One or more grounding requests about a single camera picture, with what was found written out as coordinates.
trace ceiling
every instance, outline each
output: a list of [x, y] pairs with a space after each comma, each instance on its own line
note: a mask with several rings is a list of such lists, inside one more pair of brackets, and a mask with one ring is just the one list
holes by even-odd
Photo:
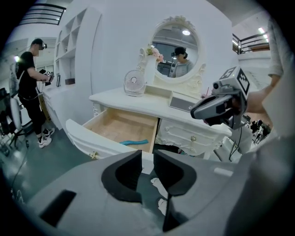
[[254, 0], [207, 0], [218, 8], [235, 26], [264, 8]]
[[159, 30], [153, 42], [169, 42], [169, 44], [181, 47], [198, 49], [196, 39], [192, 34], [184, 35], [183, 31], [188, 30], [180, 24], [170, 24]]
[[260, 11], [234, 26], [233, 33], [238, 38], [243, 39], [251, 35], [259, 34], [259, 28], [263, 28], [266, 32], [269, 18], [270, 15], [266, 10]]

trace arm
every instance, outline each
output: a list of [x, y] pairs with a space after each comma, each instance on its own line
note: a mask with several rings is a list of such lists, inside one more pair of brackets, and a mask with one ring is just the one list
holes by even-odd
[[250, 113], [265, 113], [262, 106], [262, 101], [264, 98], [273, 90], [280, 79], [278, 75], [272, 75], [271, 77], [271, 84], [265, 87], [263, 90], [258, 92], [251, 92], [248, 96], [248, 106], [246, 112]]
[[29, 76], [37, 81], [47, 81], [48, 76], [47, 75], [43, 75], [37, 71], [35, 71], [34, 67], [30, 67], [27, 69], [27, 72], [29, 74]]
[[269, 68], [269, 76], [271, 77], [271, 84], [258, 92], [249, 93], [248, 96], [248, 107], [246, 112], [251, 113], [265, 113], [265, 109], [262, 106], [262, 101], [264, 98], [272, 91], [272, 89], [278, 83], [280, 77], [283, 74], [283, 67], [279, 56], [279, 51], [277, 47], [277, 40], [273, 31], [273, 19], [268, 22], [268, 36], [269, 36], [269, 46], [271, 51], [271, 65]]

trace small fan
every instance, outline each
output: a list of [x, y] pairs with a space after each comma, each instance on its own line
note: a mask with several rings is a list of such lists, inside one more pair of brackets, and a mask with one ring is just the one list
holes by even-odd
[[129, 96], [140, 97], [144, 93], [143, 74], [138, 70], [129, 71], [124, 79], [124, 91]]

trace handheld device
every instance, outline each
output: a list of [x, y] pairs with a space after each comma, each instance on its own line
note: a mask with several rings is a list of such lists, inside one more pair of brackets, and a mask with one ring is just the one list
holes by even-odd
[[221, 78], [213, 83], [212, 95], [191, 109], [194, 119], [203, 119], [210, 126], [224, 123], [236, 130], [246, 124], [243, 113], [247, 108], [250, 82], [239, 67], [228, 69]]

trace white wall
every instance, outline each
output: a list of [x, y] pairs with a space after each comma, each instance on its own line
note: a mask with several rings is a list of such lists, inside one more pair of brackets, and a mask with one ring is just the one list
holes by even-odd
[[102, 13], [93, 46], [93, 93], [121, 87], [125, 74], [137, 65], [139, 49], [151, 42], [156, 24], [170, 16], [185, 16], [203, 39], [206, 72], [202, 92], [231, 65], [231, 21], [205, 0], [74, 0], [60, 25], [90, 3]]
[[238, 54], [236, 54], [236, 52], [232, 50], [231, 51], [231, 64], [230, 64], [230, 66], [233, 67], [233, 66], [237, 66], [237, 65], [239, 65]]

